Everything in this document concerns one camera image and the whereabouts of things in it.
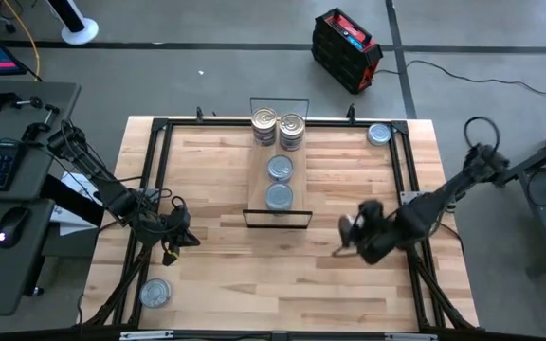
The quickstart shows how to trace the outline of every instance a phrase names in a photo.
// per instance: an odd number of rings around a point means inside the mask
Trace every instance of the paper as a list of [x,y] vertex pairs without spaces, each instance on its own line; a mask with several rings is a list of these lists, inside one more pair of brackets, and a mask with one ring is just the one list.
[[[100,200],[94,197],[94,193],[97,192],[96,187],[94,187],[94,185],[92,185],[92,183],[90,183],[90,181],[82,174],[65,172],[61,182],[84,197],[91,198],[95,203],[102,206]],[[98,228],[97,226],[88,223],[78,215],[71,213],[58,205],[54,207],[50,221],[52,223],[60,223],[61,236],[66,236],[71,233],[80,232],[91,228]]]

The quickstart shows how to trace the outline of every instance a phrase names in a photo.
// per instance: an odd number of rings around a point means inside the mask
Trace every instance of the tin can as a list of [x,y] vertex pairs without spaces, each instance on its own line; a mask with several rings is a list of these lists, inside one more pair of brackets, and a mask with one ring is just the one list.
[[148,308],[159,308],[166,304],[170,297],[172,297],[172,288],[163,279],[150,279],[140,288],[140,302]]
[[374,146],[384,146],[391,139],[391,129],[383,123],[375,123],[368,128],[368,141]]
[[275,143],[277,114],[272,109],[259,109],[252,114],[252,133],[259,146]]
[[286,184],[277,183],[266,189],[265,202],[270,210],[289,210],[294,194]]
[[266,165],[266,171],[273,182],[287,183],[294,172],[292,160],[285,155],[271,157]]
[[285,151],[296,151],[304,136],[304,118],[297,114],[287,114],[280,119],[280,145]]

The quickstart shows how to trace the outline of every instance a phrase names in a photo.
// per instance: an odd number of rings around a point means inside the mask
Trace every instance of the desk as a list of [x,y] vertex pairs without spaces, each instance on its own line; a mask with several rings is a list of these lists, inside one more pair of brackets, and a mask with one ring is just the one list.
[[[141,174],[152,119],[129,118],[116,176]],[[397,208],[389,148],[370,146],[365,129],[307,128],[307,204],[314,212],[309,228],[247,229],[242,209],[251,134],[249,127],[174,127],[164,188],[187,200],[191,231],[202,245],[183,248],[171,267],[161,265],[162,251],[154,248],[149,278],[168,280],[173,301],[163,309],[143,308],[140,328],[416,331],[404,253],[395,250],[375,266],[330,257],[340,243],[340,214],[355,213],[358,203],[373,197],[388,212]],[[409,121],[409,134],[421,188],[439,187],[445,178],[431,121]],[[156,161],[152,170],[153,182]],[[407,182],[407,170],[403,178]],[[168,201],[162,203],[162,212],[170,209]],[[451,216],[445,223],[454,228]],[[128,235],[129,228],[118,226],[100,234],[82,300],[84,317],[118,284]],[[459,242],[441,228],[431,245],[441,287],[477,325]],[[428,290],[424,295],[432,321]]]
[[[37,96],[44,103],[61,108],[61,112],[52,119],[53,129],[38,136],[39,142],[46,143],[47,138],[58,131],[61,120],[71,116],[80,86],[73,83],[0,81],[0,93],[2,92],[14,92],[22,99]],[[2,110],[0,139],[21,139],[27,125],[43,122],[46,115],[46,110],[38,110],[31,106],[19,110],[13,108]],[[96,224],[102,217],[102,209],[99,206],[48,175],[51,163],[52,159],[46,153],[28,148],[9,190],[0,191],[0,219],[14,206],[27,205],[31,210],[31,216],[19,243],[9,250],[0,248],[0,314],[12,314],[22,293],[30,294],[36,284],[44,261],[42,249],[46,242],[49,217],[55,201],[67,209],[78,211],[73,204],[76,205],[79,200],[79,203],[86,204],[84,210],[92,212],[90,214],[94,216],[92,220],[97,222]]]

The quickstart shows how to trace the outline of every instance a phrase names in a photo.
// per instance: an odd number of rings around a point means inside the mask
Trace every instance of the wooden board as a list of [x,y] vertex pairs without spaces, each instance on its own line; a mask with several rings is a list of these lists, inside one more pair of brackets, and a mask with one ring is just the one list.
[[[266,190],[272,184],[267,173],[267,165],[271,157],[285,155],[294,167],[294,172],[288,186],[292,189],[293,200],[289,210],[305,211],[307,207],[307,162],[305,141],[301,142],[298,150],[285,151],[280,145],[280,133],[278,129],[277,140],[274,145],[262,147],[253,142],[250,152],[248,170],[248,209],[268,209],[265,202]],[[249,224],[262,225],[307,225],[309,216],[306,215],[272,215],[272,214],[247,214]]]
[[[151,120],[130,117],[116,176],[141,173]],[[432,123],[410,120],[409,131],[421,188],[437,188],[445,178]],[[338,215],[355,213],[360,201],[373,197],[388,212],[397,208],[389,148],[370,146],[365,130],[309,128],[305,151],[311,226],[267,230],[245,228],[242,217],[249,128],[174,127],[172,141],[164,187],[187,200],[191,230],[202,245],[182,249],[171,267],[160,264],[162,251],[154,248],[149,278],[169,281],[174,297],[164,309],[143,309],[142,328],[416,331],[405,254],[393,251],[375,266],[330,257],[339,244]],[[152,179],[156,169],[155,162]],[[403,174],[407,183],[407,172]],[[170,209],[170,202],[162,203],[162,212]],[[444,222],[454,228],[451,215]],[[100,234],[82,301],[84,317],[93,315],[117,285],[128,234],[128,228],[118,227]],[[441,287],[477,325],[459,242],[440,228],[431,246]],[[428,290],[424,294],[432,321]],[[126,307],[133,298],[128,296]]]

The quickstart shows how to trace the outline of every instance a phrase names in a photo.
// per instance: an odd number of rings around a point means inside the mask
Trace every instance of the concrete floor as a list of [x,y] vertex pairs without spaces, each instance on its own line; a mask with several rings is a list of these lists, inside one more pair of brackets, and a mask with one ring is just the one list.
[[[31,9],[31,1],[20,1],[35,38],[59,41],[60,24],[46,4],[39,1]],[[380,44],[398,43],[391,38],[385,0],[76,2],[99,22],[99,42],[309,44],[314,18],[339,6]],[[387,3],[396,11],[404,45],[546,46],[545,0]],[[241,20],[232,18],[239,10]],[[25,40],[21,31],[8,35],[1,26],[0,37]],[[34,65],[30,49],[12,51]],[[512,53],[405,53],[405,58],[472,78],[526,81],[546,91],[546,51],[507,52]],[[73,119],[110,168],[129,115],[192,115],[198,105],[222,116],[248,115],[252,96],[309,98],[310,115],[320,117],[341,117],[353,102],[360,117],[412,114],[405,110],[397,76],[377,75],[372,88],[352,96],[305,50],[41,49],[40,54],[45,80],[82,85]],[[380,67],[397,69],[395,55],[386,52]],[[484,115],[499,124],[500,151],[514,163],[542,146],[545,97],[518,86],[454,80],[421,64],[408,74],[415,114],[433,120],[446,175],[462,165],[467,148],[462,128],[469,117]],[[475,131],[474,138],[487,138],[484,128]],[[546,336],[546,277],[532,280],[524,273],[533,261],[546,260],[546,249],[521,189],[478,186],[460,202],[456,219],[481,326]],[[23,299],[16,315],[0,317],[0,332],[73,324],[88,267],[87,260],[49,260],[41,278],[49,292]]]

